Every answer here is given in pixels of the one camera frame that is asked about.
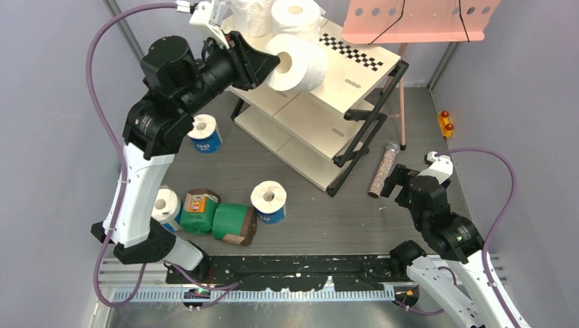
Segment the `white paper towel roll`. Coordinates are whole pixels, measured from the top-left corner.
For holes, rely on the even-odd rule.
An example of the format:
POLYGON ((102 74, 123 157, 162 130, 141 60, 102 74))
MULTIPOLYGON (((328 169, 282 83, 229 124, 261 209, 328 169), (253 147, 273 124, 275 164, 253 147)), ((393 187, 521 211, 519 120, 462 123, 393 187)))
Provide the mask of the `white paper towel roll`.
POLYGON ((265 52, 281 60, 265 80, 265 84, 275 91, 310 92, 326 77, 328 58, 317 43, 280 34, 268 41, 265 52))
POLYGON ((317 43, 325 13, 312 0, 275 1, 271 8, 273 35, 290 34, 317 43))
POLYGON ((234 31, 258 38, 272 32, 273 0, 232 0, 234 31))

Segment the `glitter microphone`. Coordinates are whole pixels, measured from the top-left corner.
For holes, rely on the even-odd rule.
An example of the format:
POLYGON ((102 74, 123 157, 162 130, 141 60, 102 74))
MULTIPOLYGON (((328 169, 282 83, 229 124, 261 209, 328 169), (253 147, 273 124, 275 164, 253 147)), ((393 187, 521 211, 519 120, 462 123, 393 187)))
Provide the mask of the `glitter microphone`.
POLYGON ((395 158, 400 151, 400 145, 395 142, 389 142, 385 149, 380 164, 373 177, 368 195, 372 198, 379 198, 384 188, 385 180, 389 176, 389 172, 395 162, 395 158))

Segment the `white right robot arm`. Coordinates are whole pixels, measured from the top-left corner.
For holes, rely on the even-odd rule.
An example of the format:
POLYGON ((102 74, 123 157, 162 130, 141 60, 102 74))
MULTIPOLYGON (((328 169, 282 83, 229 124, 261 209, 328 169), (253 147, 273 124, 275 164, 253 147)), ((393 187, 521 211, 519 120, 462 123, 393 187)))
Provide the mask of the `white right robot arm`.
POLYGON ((401 187, 395 202, 410 211, 414 227, 461 281, 462 292, 445 278, 434 261, 414 241, 390 252, 390 272, 411 279, 429 294, 460 327, 528 327, 529 323, 499 281, 483 237, 474 223, 451 210, 447 200, 453 164, 447 157, 429 161, 422 172, 397 164, 386 178, 381 195, 401 187))

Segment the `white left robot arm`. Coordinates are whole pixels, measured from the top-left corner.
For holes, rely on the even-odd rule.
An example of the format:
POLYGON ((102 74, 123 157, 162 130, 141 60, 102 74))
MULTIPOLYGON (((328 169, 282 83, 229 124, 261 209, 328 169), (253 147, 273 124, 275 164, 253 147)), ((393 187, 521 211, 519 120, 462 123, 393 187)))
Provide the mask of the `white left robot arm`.
POLYGON ((147 93, 129 110, 122 133, 126 177, 115 192, 122 205, 91 227, 101 243, 114 244, 123 264, 165 261, 181 267, 194 283, 208 277, 204 252, 162 227, 152 210, 194 115, 228 87, 255 89, 281 62, 254 49, 237 31, 225 41, 225 47, 213 45, 205 59, 195 59, 184 38, 164 37, 141 60, 147 93))

